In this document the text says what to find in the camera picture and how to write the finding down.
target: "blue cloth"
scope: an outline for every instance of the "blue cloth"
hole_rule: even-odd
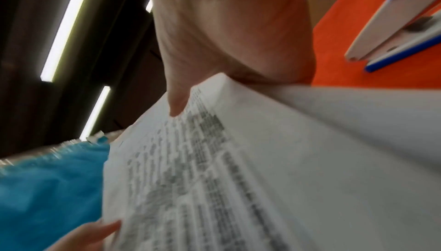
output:
[[[109,149],[83,142],[0,169],[0,250],[42,251],[99,219]]]

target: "blue surface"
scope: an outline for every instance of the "blue surface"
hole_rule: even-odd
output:
[[[425,50],[427,48],[430,48],[430,47],[432,47],[432,46],[434,46],[436,44],[439,44],[439,43],[441,43],[441,35],[436,36],[436,37],[434,37],[432,39],[429,39],[429,40],[427,40],[427,41],[425,41],[425,42],[423,42],[423,43],[421,43],[421,44],[419,44],[419,45],[417,45],[417,46],[415,46],[413,48],[407,49],[406,51],[400,52],[400,53],[398,53],[398,54],[396,54],[394,56],[390,56],[390,57],[388,57],[388,58],[386,58],[384,60],[381,60],[379,62],[376,62],[376,63],[373,63],[371,65],[368,65],[368,66],[365,67],[365,70],[367,72],[374,72],[374,71],[379,70],[379,69],[381,69],[381,68],[383,68],[383,67],[385,67],[385,66],[387,66],[389,64],[392,64],[392,63],[394,63],[396,61],[399,61],[399,60],[402,60],[404,58],[407,58],[408,56],[411,56],[413,54],[421,52],[421,51],[423,51],[423,50]]]
[[[99,219],[109,149],[83,142],[0,169],[0,250],[42,251]]]

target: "ceiling light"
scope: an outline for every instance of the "ceiling light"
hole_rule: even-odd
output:
[[[40,75],[43,82],[52,82],[54,78],[58,63],[60,62],[83,1],[84,0],[69,1],[66,12],[61,20],[60,27],[55,35],[54,42],[52,43],[51,50],[49,51],[49,55],[47,56],[45,66]]]
[[[146,6],[146,10],[148,13],[152,12],[152,8],[153,8],[153,0],[148,0],[147,6]]]
[[[104,102],[106,101],[109,92],[110,92],[110,87],[104,86],[104,88],[102,88],[100,97],[98,97],[98,100],[96,101],[95,106],[93,107],[92,113],[90,113],[89,119],[87,120],[86,125],[84,126],[83,132],[81,132],[81,136],[79,137],[80,140],[86,141],[87,137],[90,136],[93,126],[95,125],[95,122],[98,119],[102,106],[104,105]]]

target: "hand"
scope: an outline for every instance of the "hand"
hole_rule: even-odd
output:
[[[121,221],[86,223],[63,236],[46,251],[101,251],[106,237],[118,231]]]
[[[190,88],[219,72],[245,83],[310,83],[306,0],[153,0],[170,115]]]

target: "orange surface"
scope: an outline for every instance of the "orange surface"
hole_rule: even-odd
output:
[[[373,73],[344,58],[352,41],[384,0],[338,0],[314,28],[315,86],[441,88],[441,44]]]

